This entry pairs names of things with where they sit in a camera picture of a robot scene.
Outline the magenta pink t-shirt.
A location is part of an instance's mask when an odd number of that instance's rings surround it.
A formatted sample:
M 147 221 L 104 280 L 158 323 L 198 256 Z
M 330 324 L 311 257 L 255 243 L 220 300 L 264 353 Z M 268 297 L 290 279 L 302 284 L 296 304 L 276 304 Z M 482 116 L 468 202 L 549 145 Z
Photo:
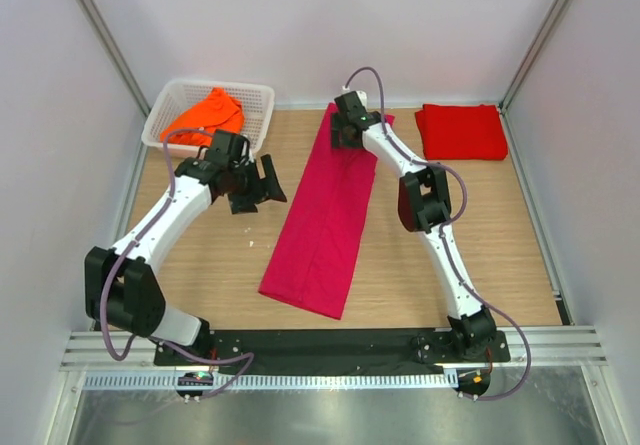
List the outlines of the magenta pink t-shirt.
M 336 111 L 331 103 L 324 112 L 259 293 L 339 320 L 356 268 L 377 158 L 362 149 L 331 146 Z

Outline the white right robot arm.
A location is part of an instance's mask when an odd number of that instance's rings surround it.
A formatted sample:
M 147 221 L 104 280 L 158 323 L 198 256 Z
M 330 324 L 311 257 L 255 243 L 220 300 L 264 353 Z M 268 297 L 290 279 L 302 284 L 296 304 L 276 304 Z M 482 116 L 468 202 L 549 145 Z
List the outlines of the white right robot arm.
M 476 359 L 496 339 L 497 326 L 456 245 L 449 173 L 443 165 L 420 158 L 404 144 L 379 112 L 366 108 L 361 93 L 346 89 L 335 104 L 331 146 L 362 149 L 390 167 L 398 179 L 399 220 L 427 250 L 445 292 L 451 350 L 461 360 Z

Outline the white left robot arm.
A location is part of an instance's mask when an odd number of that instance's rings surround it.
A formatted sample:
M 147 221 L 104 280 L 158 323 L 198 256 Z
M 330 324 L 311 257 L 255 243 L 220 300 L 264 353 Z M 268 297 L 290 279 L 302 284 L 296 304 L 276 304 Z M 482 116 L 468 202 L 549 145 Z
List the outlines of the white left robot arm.
M 195 155 L 167 166 L 166 191 L 127 235 L 108 248 L 92 248 L 85 257 L 86 313 L 99 323 L 116 361 L 129 352 L 115 349 L 111 328 L 154 340 L 191 365 L 214 364 L 209 323 L 169 305 L 157 274 L 182 234 L 218 198 L 228 198 L 233 214 L 287 200 L 270 155 L 255 158 L 239 133 L 217 130 L 209 138 Z

